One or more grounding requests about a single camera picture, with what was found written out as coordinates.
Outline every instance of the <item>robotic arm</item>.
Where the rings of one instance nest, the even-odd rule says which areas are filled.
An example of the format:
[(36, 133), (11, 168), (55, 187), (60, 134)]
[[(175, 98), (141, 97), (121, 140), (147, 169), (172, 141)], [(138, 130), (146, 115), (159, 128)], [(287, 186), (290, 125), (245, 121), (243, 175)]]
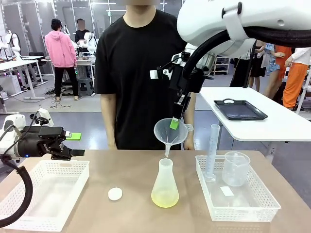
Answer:
[(204, 75), (212, 66), (208, 62), (211, 56), (239, 57), (255, 39), (287, 47), (311, 47), (310, 9), (311, 1), (305, 0), (262, 0), (260, 4), (252, 0), (185, 1), (177, 29), (190, 45), (170, 63), (150, 71), (152, 79), (169, 79), (170, 88), (177, 90), (173, 120), (183, 117), (190, 92), (200, 92)]
[(41, 108), (30, 118), (31, 124), (25, 126), (24, 115), (7, 116), (0, 130), (0, 160), (15, 169), (25, 183), (25, 197), (21, 206), (11, 216), (0, 220), (0, 228), (18, 220), (29, 207), (33, 196), (33, 183), (26, 168), (17, 167), (10, 162), (11, 160), (19, 162), (20, 158), (42, 157), (47, 153), (51, 154), (51, 159), (56, 160), (70, 160), (73, 156), (84, 156), (84, 150), (72, 150), (64, 146), (66, 132), (63, 127), (53, 127), (53, 121), (47, 110)]
[(11, 31), (8, 30), (8, 32), (5, 35), (5, 41), (6, 43), (1, 42), (0, 48), (8, 49), (9, 45), (12, 43), (11, 50), (14, 52), (16, 59), (22, 60), (20, 53), (19, 53), (20, 52), (20, 41), (19, 41), (18, 35), (16, 33), (11, 33)]
[(94, 51), (96, 51), (97, 41), (94, 32), (85, 33), (84, 40), (86, 42), (80, 41), (79, 47), (87, 48), (91, 55), (95, 55)]
[[(64, 34), (70, 36), (70, 32), (69, 32), (69, 29), (68, 29), (67, 25), (64, 25), (64, 29), (63, 29), (63, 30), (64, 30)], [(73, 42), (73, 41), (71, 41), (71, 43), (72, 43), (74, 49), (76, 50), (76, 49), (78, 48), (77, 43), (75, 43), (75, 42)]]

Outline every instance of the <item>funnel stem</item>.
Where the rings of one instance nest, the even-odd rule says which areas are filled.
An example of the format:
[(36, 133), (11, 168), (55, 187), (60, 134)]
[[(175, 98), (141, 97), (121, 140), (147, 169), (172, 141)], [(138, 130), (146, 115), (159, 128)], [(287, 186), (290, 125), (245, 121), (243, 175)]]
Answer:
[(169, 144), (165, 144), (165, 156), (168, 158), (170, 153), (171, 146)]

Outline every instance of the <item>white plastic basket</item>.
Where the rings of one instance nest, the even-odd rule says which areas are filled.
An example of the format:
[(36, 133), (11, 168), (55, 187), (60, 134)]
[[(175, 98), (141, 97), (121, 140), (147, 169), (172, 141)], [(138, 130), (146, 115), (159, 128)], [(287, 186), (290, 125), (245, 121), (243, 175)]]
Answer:
[[(60, 232), (89, 177), (89, 161), (42, 160), (29, 173), (34, 194), (28, 210), (8, 229)], [(21, 205), (25, 185), (21, 181), (0, 203), (0, 219)]]
[(216, 182), (207, 183), (204, 170), (207, 156), (196, 156), (196, 171), (212, 221), (271, 222), (281, 206), (250, 166), (241, 187), (229, 187), (234, 196), (225, 196), (220, 187), (228, 186), (222, 179), (224, 156), (216, 156)]

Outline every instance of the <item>gray floor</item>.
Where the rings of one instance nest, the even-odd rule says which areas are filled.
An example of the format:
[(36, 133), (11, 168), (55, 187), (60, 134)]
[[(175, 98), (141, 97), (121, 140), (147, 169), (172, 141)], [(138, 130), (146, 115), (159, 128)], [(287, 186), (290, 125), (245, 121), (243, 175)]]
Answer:
[[(27, 123), (29, 114), (25, 113)], [(51, 113), (56, 126), (82, 133), (81, 141), (65, 141), (72, 149), (106, 149), (106, 134), (101, 113)], [(4, 116), (0, 116), (0, 125)], [(210, 125), (218, 120), (212, 111), (195, 111), (195, 147), (207, 150)], [(261, 142), (234, 141), (224, 129), (220, 142), (221, 150), (258, 150), (266, 152), (267, 144)], [(311, 143), (280, 143), (273, 165), (294, 187), (302, 199), (311, 207)]]
[[(204, 86), (229, 86), (233, 75), (233, 66), (230, 66), (228, 75), (215, 75), (212, 76), (214, 80), (206, 80)], [(57, 108), (51, 108), (53, 95), (47, 96), (44, 93), (53, 88), (54, 79), (53, 76), (44, 76), (48, 82), (35, 89), (37, 97), (45, 97), (45, 100), (24, 100), (24, 97), (30, 97), (31, 92), (27, 91), (21, 93), (14, 98), (9, 98), (5, 101), (5, 105), (8, 112), (27, 112), (33, 113), (39, 108), (48, 109), (50, 112), (100, 112), (100, 96), (95, 95), (93, 97), (83, 97), (80, 101), (74, 101), (72, 96), (62, 97), (61, 105)], [(269, 80), (269, 76), (261, 77), (260, 92), (263, 93)], [(196, 98), (196, 110), (210, 110), (209, 105), (205, 102), (200, 94)]]

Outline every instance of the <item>white label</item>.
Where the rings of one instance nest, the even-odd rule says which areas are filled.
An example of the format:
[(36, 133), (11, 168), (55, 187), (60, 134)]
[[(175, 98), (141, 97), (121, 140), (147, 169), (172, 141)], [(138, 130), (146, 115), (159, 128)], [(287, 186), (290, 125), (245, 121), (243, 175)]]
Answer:
[(234, 196), (233, 192), (228, 186), (220, 187), (220, 189), (222, 190), (222, 192), (224, 193), (226, 197)]

